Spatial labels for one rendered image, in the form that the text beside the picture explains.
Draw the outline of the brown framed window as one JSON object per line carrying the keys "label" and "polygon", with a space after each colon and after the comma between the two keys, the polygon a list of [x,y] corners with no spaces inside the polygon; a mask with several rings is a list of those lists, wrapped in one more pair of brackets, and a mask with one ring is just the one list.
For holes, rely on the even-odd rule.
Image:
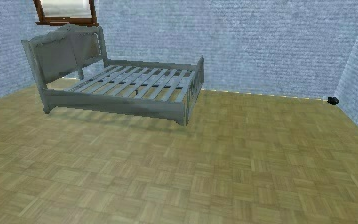
{"label": "brown framed window", "polygon": [[33,0],[37,25],[98,26],[94,0]]}

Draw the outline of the grey slatted bed frame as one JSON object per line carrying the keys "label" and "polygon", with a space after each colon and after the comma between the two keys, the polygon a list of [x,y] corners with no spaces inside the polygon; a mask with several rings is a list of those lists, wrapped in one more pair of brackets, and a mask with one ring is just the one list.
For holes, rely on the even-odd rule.
{"label": "grey slatted bed frame", "polygon": [[110,60],[101,27],[66,24],[22,45],[46,114],[66,107],[185,126],[204,83],[203,59],[195,65]]}

